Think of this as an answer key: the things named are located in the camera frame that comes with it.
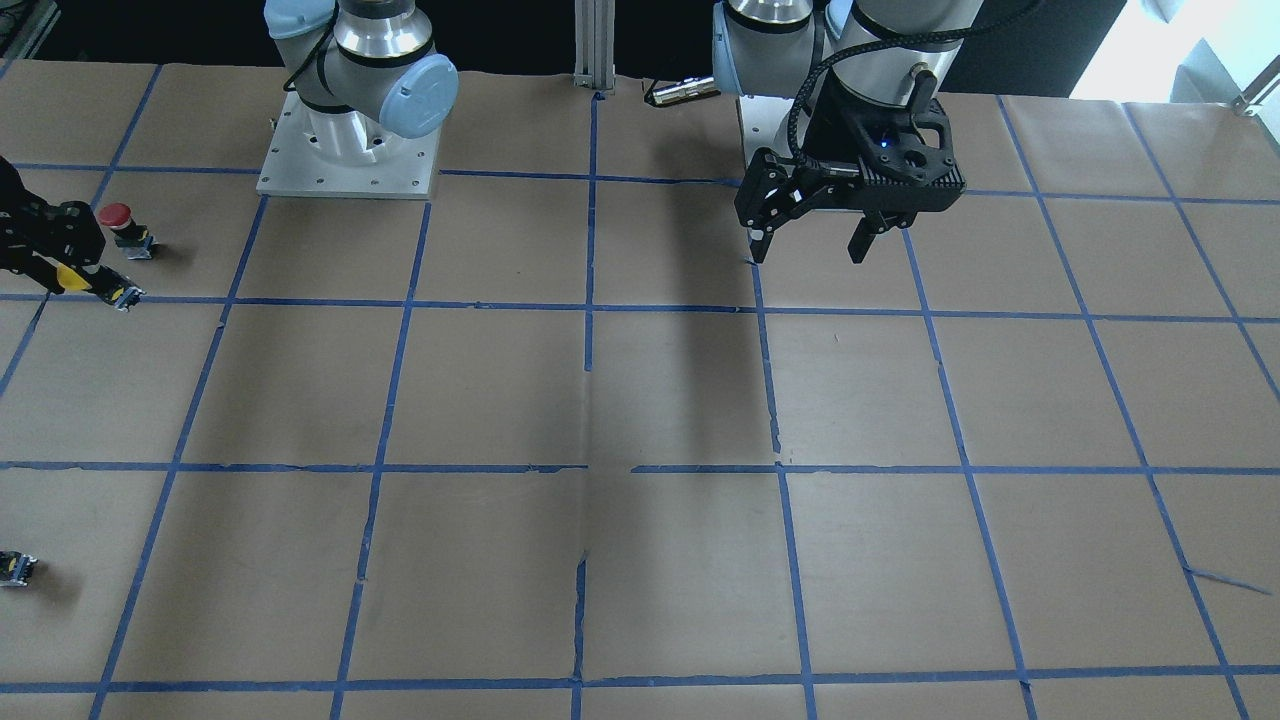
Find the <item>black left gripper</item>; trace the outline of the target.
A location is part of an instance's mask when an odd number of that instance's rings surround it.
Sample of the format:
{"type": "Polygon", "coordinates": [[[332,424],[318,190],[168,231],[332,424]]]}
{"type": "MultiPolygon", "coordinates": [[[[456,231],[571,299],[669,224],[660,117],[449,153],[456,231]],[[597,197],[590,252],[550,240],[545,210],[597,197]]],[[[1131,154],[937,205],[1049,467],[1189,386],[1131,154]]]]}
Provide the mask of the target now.
{"type": "MultiPolygon", "coordinates": [[[[813,113],[783,120],[780,149],[758,149],[737,191],[741,223],[786,223],[818,209],[865,213],[849,243],[854,264],[905,215],[943,211],[966,191],[938,78],[918,72],[901,108],[856,97],[826,81],[813,113]]],[[[760,265],[776,228],[750,225],[750,261],[760,265]]]]}

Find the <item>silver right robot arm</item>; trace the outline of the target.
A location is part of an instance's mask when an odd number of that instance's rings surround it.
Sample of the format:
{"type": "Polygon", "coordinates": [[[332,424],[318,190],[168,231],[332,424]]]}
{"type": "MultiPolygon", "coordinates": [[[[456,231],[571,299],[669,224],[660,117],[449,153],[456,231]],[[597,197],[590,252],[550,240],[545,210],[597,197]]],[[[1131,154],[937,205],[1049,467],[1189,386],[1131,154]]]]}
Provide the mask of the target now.
{"type": "MultiPolygon", "coordinates": [[[[439,51],[426,14],[411,1],[269,1],[264,19],[288,69],[285,101],[273,128],[256,190],[269,197],[408,199],[430,193],[442,127],[460,92],[460,73],[439,51]]],[[[818,86],[831,79],[833,106],[865,129],[874,109],[906,100],[890,73],[852,56],[886,50],[888,35],[854,1],[820,12],[809,1],[721,1],[712,12],[713,72],[644,96],[668,108],[718,94],[792,108],[777,137],[794,159],[808,138],[818,86]]],[[[143,291],[102,264],[113,240],[129,260],[148,260],[155,238],[125,204],[92,210],[52,204],[3,163],[3,269],[49,293],[86,292],[128,311],[143,291]]]]}

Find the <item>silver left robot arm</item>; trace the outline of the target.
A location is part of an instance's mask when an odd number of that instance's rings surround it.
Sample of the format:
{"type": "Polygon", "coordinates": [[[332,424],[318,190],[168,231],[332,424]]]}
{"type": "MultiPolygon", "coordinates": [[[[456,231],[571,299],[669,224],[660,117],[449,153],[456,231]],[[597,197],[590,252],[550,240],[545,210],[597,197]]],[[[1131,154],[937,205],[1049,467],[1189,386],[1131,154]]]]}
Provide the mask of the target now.
{"type": "Polygon", "coordinates": [[[739,100],[733,205],[760,264],[778,228],[856,211],[847,252],[964,193],[937,97],[978,1],[719,1],[713,81],[739,100]]]}

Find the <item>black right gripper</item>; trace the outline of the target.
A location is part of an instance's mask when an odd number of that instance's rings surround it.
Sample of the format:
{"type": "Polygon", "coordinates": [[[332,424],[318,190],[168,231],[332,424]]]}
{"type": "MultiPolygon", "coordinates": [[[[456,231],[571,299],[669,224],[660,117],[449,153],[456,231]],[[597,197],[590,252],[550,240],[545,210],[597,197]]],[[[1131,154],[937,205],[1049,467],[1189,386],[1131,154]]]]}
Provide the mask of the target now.
{"type": "Polygon", "coordinates": [[[29,191],[20,173],[1,160],[3,269],[24,275],[49,293],[65,293],[58,264],[99,265],[105,238],[82,201],[52,205],[29,191]]]}

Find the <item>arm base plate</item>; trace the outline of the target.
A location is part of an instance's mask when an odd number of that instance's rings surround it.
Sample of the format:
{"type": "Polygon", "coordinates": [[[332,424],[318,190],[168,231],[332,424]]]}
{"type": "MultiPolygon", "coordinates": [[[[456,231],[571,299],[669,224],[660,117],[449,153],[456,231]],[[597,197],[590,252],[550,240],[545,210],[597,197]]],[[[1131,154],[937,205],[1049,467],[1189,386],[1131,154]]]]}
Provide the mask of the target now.
{"type": "Polygon", "coordinates": [[[285,95],[256,183],[294,199],[428,201],[442,131],[404,138],[357,113],[321,113],[285,95]]]}
{"type": "Polygon", "coordinates": [[[792,97],[745,95],[737,97],[739,124],[742,136],[742,178],[758,149],[769,149],[778,158],[790,158],[787,142],[787,117],[792,97]]]}

